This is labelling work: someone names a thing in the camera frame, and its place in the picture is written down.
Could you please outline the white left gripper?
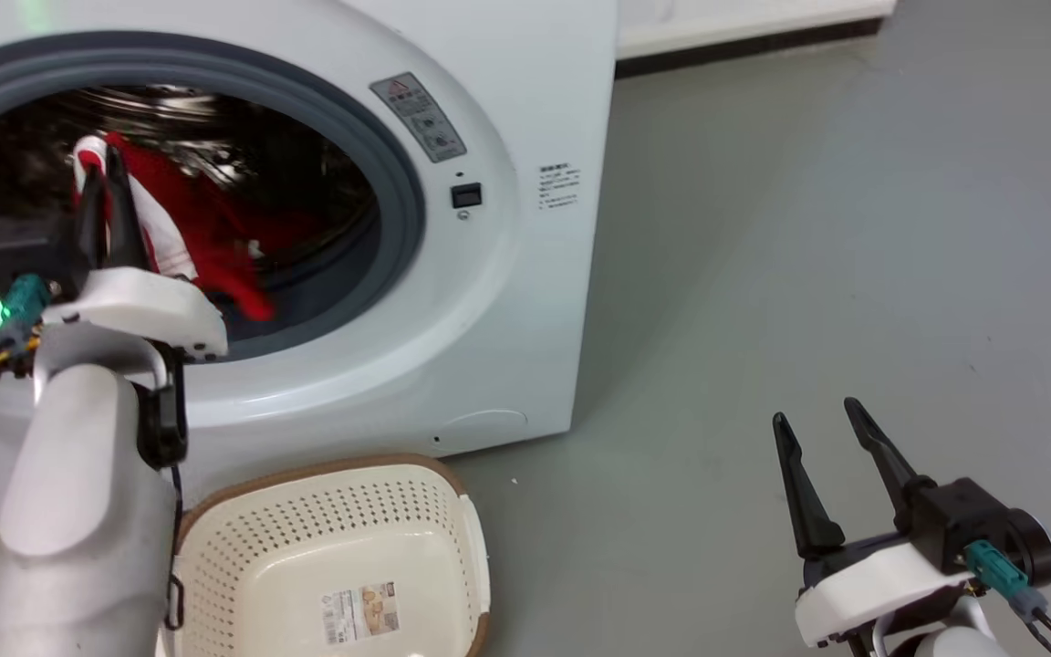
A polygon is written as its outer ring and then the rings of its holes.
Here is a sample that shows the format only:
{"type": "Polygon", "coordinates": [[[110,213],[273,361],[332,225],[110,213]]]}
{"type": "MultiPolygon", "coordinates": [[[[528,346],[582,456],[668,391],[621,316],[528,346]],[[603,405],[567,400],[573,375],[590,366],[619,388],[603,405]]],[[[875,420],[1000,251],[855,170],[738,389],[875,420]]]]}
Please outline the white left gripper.
{"type": "Polygon", "coordinates": [[[200,288],[151,273],[128,166],[116,146],[106,147],[106,174],[85,170],[75,219],[77,245],[92,273],[71,302],[43,311],[43,325],[91,325],[162,342],[195,360],[228,354],[222,313],[200,288]],[[99,269],[108,249],[108,267],[99,269]]]}

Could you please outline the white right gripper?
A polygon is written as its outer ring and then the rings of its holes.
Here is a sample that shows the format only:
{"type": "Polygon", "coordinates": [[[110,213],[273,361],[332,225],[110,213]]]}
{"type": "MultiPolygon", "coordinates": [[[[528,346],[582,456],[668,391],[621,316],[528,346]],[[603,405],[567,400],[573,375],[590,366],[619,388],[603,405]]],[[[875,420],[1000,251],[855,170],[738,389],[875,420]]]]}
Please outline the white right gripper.
{"type": "MultiPolygon", "coordinates": [[[[875,463],[894,511],[894,528],[909,534],[914,496],[937,483],[918,474],[862,402],[844,399],[844,411],[859,445],[875,463]]],[[[804,452],[783,412],[772,416],[772,436],[794,545],[802,558],[794,621],[805,645],[885,650],[890,637],[908,632],[898,649],[974,649],[971,573],[959,564],[942,570],[904,537],[844,542],[842,528],[829,518],[806,473],[804,452]]]]}

